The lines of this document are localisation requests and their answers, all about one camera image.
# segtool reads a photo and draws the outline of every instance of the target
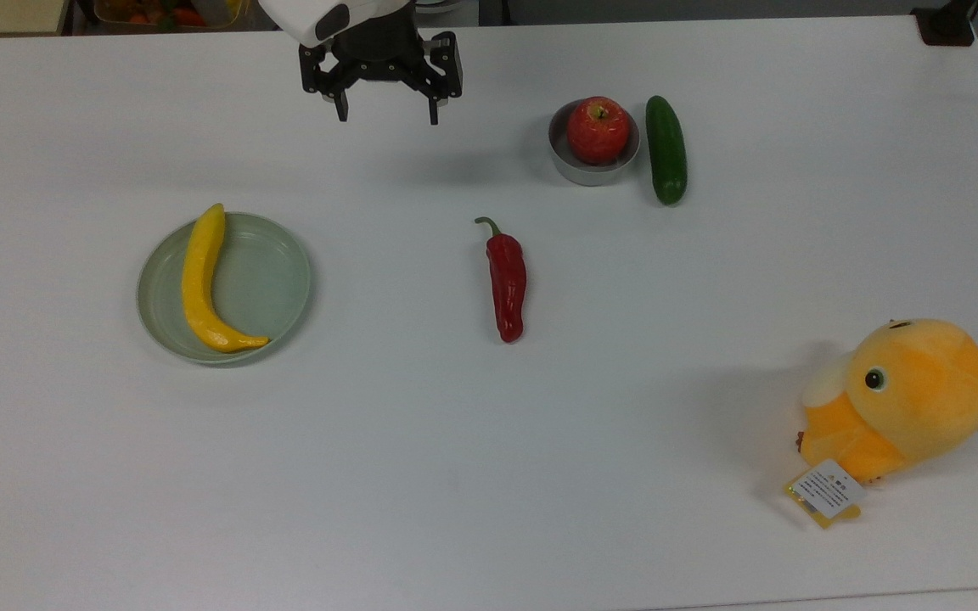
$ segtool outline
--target green plate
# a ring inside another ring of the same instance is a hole
[[[312,274],[300,241],[261,216],[225,214],[225,243],[214,268],[217,315],[248,335],[271,338],[261,348],[218,352],[194,335],[183,316],[180,281],[194,222],[166,237],[138,281],[138,314],[150,336],[183,359],[203,365],[245,364],[274,352],[306,314]]]

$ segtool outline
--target robotic arm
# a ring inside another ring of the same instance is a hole
[[[423,40],[414,24],[414,0],[333,1],[260,0],[274,23],[300,43],[304,90],[334,102],[338,120],[345,121],[346,89],[354,82],[405,82],[428,98],[430,123],[437,124],[440,105],[463,94],[453,32]],[[321,65],[327,53],[337,63],[325,72]]]

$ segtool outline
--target yellow banana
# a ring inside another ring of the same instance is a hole
[[[245,348],[259,348],[267,337],[249,336],[238,332],[214,312],[211,286],[217,254],[225,241],[225,206],[213,205],[199,220],[194,222],[190,240],[187,240],[187,256],[183,260],[183,315],[194,335],[203,344],[220,352],[235,352]]]

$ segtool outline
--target green cucumber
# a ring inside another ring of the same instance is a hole
[[[689,173],[686,167],[686,140],[682,123],[662,96],[648,100],[645,123],[648,151],[651,154],[651,184],[655,197],[665,205],[675,205],[686,194]]]

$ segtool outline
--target silver bowl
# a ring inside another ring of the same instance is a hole
[[[632,115],[626,111],[625,116],[628,117],[629,126],[628,142],[625,142],[625,148],[621,153],[613,161],[606,163],[593,165],[582,162],[576,159],[571,152],[571,147],[568,146],[568,116],[571,116],[571,112],[582,101],[568,102],[560,107],[554,113],[554,118],[550,120],[550,151],[554,157],[554,165],[562,177],[570,179],[577,185],[585,187],[609,185],[620,176],[625,166],[632,162],[640,151],[640,129],[636,121],[632,120]]]

